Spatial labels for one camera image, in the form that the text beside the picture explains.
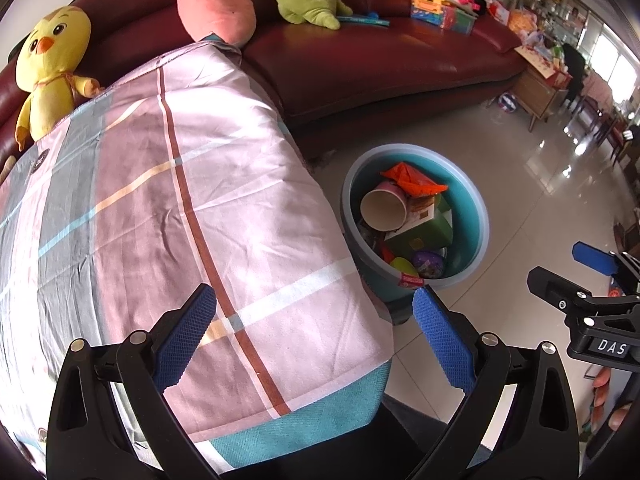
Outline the person's right hand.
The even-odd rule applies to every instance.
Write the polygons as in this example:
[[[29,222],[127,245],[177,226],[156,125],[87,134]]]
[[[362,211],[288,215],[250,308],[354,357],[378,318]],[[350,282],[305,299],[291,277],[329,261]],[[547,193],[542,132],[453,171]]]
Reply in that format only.
[[[604,404],[610,396],[612,370],[608,367],[602,367],[592,381],[593,399],[591,402],[589,425],[592,431],[602,425],[604,421]],[[631,403],[627,403],[621,408],[615,410],[608,419],[608,428],[617,431],[626,418]]]

